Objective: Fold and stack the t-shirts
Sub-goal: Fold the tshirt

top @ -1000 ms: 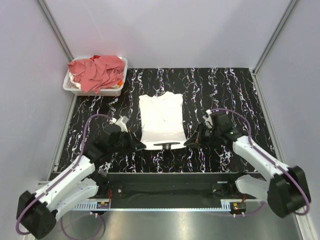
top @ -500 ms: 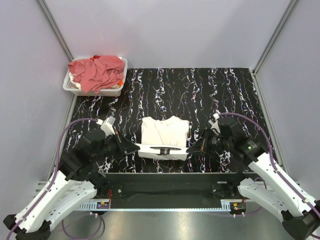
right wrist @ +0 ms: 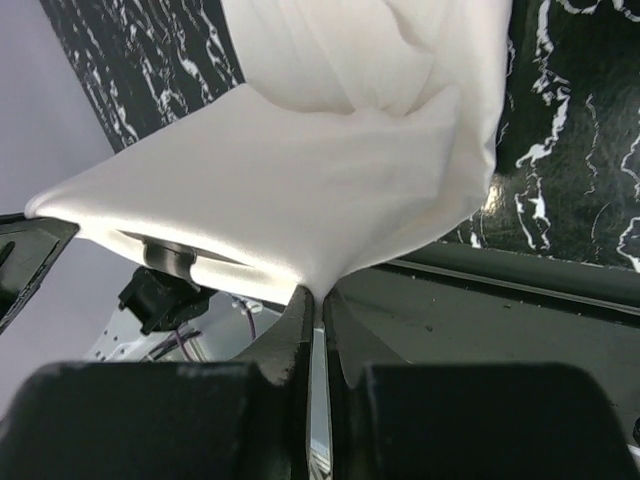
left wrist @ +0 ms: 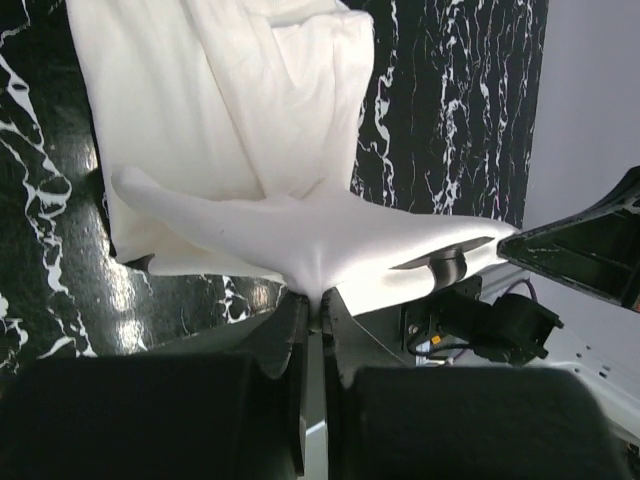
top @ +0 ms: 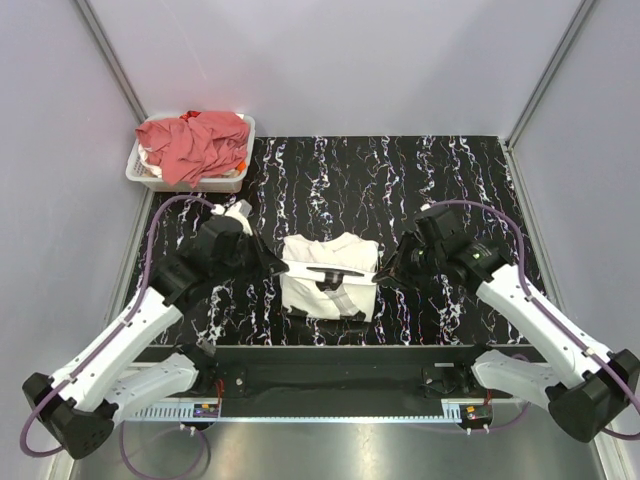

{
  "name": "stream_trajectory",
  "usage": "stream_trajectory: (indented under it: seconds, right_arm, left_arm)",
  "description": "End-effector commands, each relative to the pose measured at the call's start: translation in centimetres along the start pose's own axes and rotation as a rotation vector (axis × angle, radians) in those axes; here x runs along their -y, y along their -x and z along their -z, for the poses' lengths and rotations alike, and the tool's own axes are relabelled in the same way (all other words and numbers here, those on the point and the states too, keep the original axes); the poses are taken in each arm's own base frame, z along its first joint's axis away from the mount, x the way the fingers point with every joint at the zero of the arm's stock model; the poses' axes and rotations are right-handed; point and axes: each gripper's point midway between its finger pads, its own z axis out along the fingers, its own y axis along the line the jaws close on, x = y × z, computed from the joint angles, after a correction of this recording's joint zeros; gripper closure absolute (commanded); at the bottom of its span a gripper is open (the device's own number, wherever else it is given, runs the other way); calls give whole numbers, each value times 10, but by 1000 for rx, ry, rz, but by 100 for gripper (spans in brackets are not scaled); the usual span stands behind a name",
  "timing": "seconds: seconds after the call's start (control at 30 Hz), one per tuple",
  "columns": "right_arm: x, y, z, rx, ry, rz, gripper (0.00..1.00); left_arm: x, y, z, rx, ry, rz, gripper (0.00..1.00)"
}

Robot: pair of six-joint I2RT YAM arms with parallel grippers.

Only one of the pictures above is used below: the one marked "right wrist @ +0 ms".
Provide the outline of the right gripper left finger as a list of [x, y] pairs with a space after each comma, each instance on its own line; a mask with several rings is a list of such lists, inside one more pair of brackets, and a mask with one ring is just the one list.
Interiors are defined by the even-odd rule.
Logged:
[[314, 299], [222, 362], [59, 362], [1, 423], [5, 479], [306, 479]]

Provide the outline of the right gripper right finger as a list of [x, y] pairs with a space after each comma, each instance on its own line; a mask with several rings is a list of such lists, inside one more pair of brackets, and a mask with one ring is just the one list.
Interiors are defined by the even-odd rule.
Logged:
[[559, 363], [410, 364], [323, 304], [336, 479], [635, 479], [603, 389]]

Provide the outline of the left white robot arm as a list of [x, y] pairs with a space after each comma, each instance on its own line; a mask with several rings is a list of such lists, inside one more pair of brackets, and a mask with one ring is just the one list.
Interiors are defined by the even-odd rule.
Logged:
[[[1, 218], [1, 328], [7, 330], [40, 289], [77, 233], [76, 225], [8, 214]], [[220, 333], [215, 318], [243, 317], [249, 338], [275, 323], [283, 306], [199, 287], [160, 271], [137, 268], [117, 297], [96, 340], [82, 345], [91, 362], [204, 360]]]

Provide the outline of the white t-shirt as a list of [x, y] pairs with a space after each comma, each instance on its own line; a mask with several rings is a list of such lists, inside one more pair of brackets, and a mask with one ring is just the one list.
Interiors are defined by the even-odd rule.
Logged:
[[508, 1], [226, 1], [243, 82], [25, 213], [197, 284], [286, 302], [441, 238], [485, 203]]

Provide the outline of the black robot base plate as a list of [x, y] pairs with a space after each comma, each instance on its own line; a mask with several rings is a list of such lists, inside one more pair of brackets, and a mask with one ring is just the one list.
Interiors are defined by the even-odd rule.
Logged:
[[337, 290], [367, 329], [413, 362], [561, 362], [610, 376], [639, 372], [639, 330], [553, 298], [438, 271], [387, 265]]

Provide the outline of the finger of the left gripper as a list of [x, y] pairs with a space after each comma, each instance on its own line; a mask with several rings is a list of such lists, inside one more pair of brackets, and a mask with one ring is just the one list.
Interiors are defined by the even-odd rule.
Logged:
[[53, 218], [1, 216], [1, 332], [37, 292], [79, 226]]

